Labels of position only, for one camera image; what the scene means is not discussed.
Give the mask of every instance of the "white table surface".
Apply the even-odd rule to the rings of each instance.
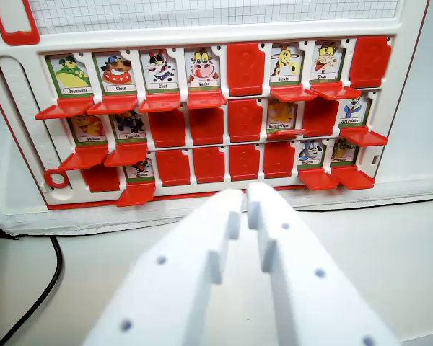
[[[433,334],[433,201],[301,216],[401,341]],[[129,267],[172,227],[58,238],[65,262],[60,285],[9,345],[80,345]],[[230,244],[224,283],[211,294],[205,345],[276,345],[269,280],[256,252],[248,229]],[[0,337],[55,266],[47,238],[0,239]]]

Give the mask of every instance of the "character card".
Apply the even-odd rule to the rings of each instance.
[[[358,146],[345,138],[338,138],[333,146],[331,167],[351,166],[356,162]]]
[[[93,53],[104,95],[135,94],[136,86],[130,60],[120,52]]]
[[[140,51],[140,56],[148,93],[179,91],[176,62],[165,49]]]
[[[298,153],[297,169],[322,167],[324,155],[325,146],[320,140],[301,142],[301,151]]]
[[[339,81],[344,59],[340,40],[317,41],[312,52],[311,83]]]
[[[67,120],[77,146],[108,144],[101,119],[94,115],[77,115]]]
[[[59,54],[45,57],[51,79],[60,98],[88,97],[93,90],[83,63],[75,60],[73,54]]]
[[[274,43],[271,51],[271,86],[300,83],[303,52],[296,45]]]

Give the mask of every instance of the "small hole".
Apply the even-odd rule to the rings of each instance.
[[[163,265],[164,263],[166,263],[167,258],[165,258],[165,256],[158,256],[157,258],[157,264],[158,265]]]
[[[320,269],[320,268],[315,270],[315,274],[318,278],[324,278],[325,277],[325,271]]]
[[[362,343],[363,343],[364,345],[366,345],[366,346],[374,346],[374,345],[375,345],[375,342],[374,342],[374,340],[373,340],[371,337],[365,337],[365,338],[362,340]]]
[[[121,331],[126,332],[131,328],[131,321],[129,319],[124,319],[121,323]]]

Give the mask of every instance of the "red plastic flap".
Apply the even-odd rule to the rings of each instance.
[[[338,179],[325,173],[324,168],[301,169],[298,177],[310,190],[332,190],[338,186]]]
[[[259,141],[263,108],[256,99],[232,99],[228,103],[231,142]]]
[[[294,168],[295,149],[290,142],[265,144],[263,171],[265,178],[291,177]]]
[[[85,184],[90,192],[117,191],[120,180],[115,167],[104,167],[97,164],[89,169],[81,171]]]
[[[263,91],[265,53],[257,43],[228,45],[228,86],[230,96],[258,95]]]
[[[199,110],[201,108],[218,108],[225,105],[227,100],[221,90],[209,90],[207,92],[189,92],[188,109]]]
[[[306,133],[306,130],[302,128],[297,130],[282,130],[268,133],[267,139],[268,141],[282,141],[286,139],[294,139],[299,135],[303,135],[304,133]]]
[[[108,155],[108,146],[76,146],[75,153],[59,166],[59,169],[70,171],[74,169],[89,169],[104,162]]]
[[[163,94],[148,94],[139,106],[139,112],[167,112],[181,107],[179,92],[165,92]]]
[[[104,165],[106,167],[128,166],[146,159],[147,144],[144,143],[120,143],[109,154]]]
[[[385,146],[388,143],[388,138],[374,131],[369,131],[367,126],[342,128],[340,136],[358,146]]]
[[[37,120],[64,119],[82,115],[93,106],[93,97],[80,97],[73,99],[58,99],[58,104],[48,107],[35,116]]]
[[[303,128],[306,136],[330,136],[338,112],[338,101],[328,101],[317,97],[305,103]]]
[[[181,150],[156,151],[157,168],[163,186],[189,185],[189,157]]]
[[[29,1],[22,0],[24,9],[26,11],[27,19],[30,24],[30,31],[16,31],[7,32],[0,17],[0,34],[3,41],[8,45],[35,45],[40,42],[40,35],[38,33],[37,25],[35,24],[32,10],[30,9]]]
[[[185,116],[180,110],[149,114],[152,137],[157,148],[185,146]]]
[[[303,85],[272,86],[271,96],[281,102],[310,101],[317,97],[314,91],[304,89]]]
[[[89,108],[87,114],[118,114],[132,110],[137,104],[138,98],[136,95],[103,96],[102,101]]]
[[[156,182],[135,182],[127,184],[127,188],[122,192],[117,201],[118,207],[131,207],[134,205],[144,205],[154,198],[156,192]]]
[[[358,170],[356,165],[334,167],[332,175],[348,190],[372,189],[375,179]]]
[[[214,146],[193,149],[197,183],[224,181],[224,154]]]
[[[391,46],[386,37],[360,37],[354,48],[353,62],[349,71],[354,88],[377,88],[387,70]]]
[[[260,166],[260,151],[253,144],[229,147],[229,173],[233,182],[257,180]]]
[[[223,143],[223,110],[189,110],[189,125],[195,146]]]
[[[341,81],[332,83],[314,83],[311,84],[311,90],[318,93],[324,99],[355,99],[361,92],[359,90],[343,87]]]

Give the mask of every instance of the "cartoon frog card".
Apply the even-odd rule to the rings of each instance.
[[[101,119],[94,115],[77,115],[67,120],[77,146],[108,144]]]
[[[351,166],[356,162],[358,146],[345,138],[338,138],[333,146],[331,167]]]
[[[185,61],[190,91],[220,89],[219,59],[211,47],[185,49]]]
[[[165,49],[140,51],[140,56],[148,93],[179,91],[176,62]]]
[[[344,56],[340,40],[317,41],[312,52],[310,82],[339,81]]]
[[[120,52],[93,53],[93,61],[104,95],[136,93],[131,62]]]
[[[266,132],[290,130],[295,127],[297,104],[279,102],[270,99],[268,103],[268,116],[266,119]]]
[[[154,171],[152,170],[152,162],[149,158],[136,162],[131,166],[124,166],[123,170],[127,183],[154,181]]]
[[[76,61],[73,54],[46,56],[45,62],[58,97],[71,98],[93,95],[87,68],[83,63]]]

